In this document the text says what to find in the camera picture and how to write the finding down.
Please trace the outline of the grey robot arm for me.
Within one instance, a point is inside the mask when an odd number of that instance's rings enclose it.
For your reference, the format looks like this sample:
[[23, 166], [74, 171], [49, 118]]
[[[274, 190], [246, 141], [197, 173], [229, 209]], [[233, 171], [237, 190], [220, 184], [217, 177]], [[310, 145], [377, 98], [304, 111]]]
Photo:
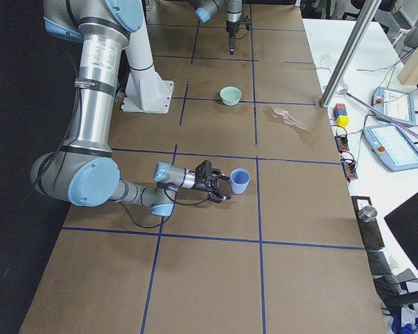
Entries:
[[229, 54], [234, 55], [236, 41], [243, 39], [238, 37], [240, 27], [244, 26], [247, 32], [252, 29], [251, 18], [244, 16], [245, 3], [241, 0], [202, 0], [192, 1], [194, 12], [198, 19], [206, 23], [223, 7], [226, 8], [226, 32], [229, 34]]
[[107, 201], [149, 207], [168, 217], [179, 189], [194, 189], [212, 202], [227, 199], [219, 189], [224, 175], [204, 161], [188, 169], [160, 162], [155, 188], [121, 178], [108, 144], [111, 113], [122, 55], [130, 66], [125, 102], [129, 112], [166, 113], [173, 83], [156, 72], [140, 1], [45, 1], [49, 34], [82, 45], [75, 78], [72, 120], [61, 144], [32, 166], [31, 182], [41, 194], [76, 206]]

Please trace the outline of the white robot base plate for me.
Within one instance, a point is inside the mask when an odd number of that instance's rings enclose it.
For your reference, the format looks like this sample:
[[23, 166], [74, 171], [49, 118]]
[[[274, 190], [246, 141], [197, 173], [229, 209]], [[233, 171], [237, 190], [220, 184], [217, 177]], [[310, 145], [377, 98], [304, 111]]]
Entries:
[[174, 82], [164, 81], [158, 84], [160, 91], [147, 91], [147, 86], [140, 81], [139, 88], [135, 88], [133, 79], [129, 79], [125, 89], [125, 97], [121, 104], [124, 112], [166, 114], [169, 111], [173, 94]]

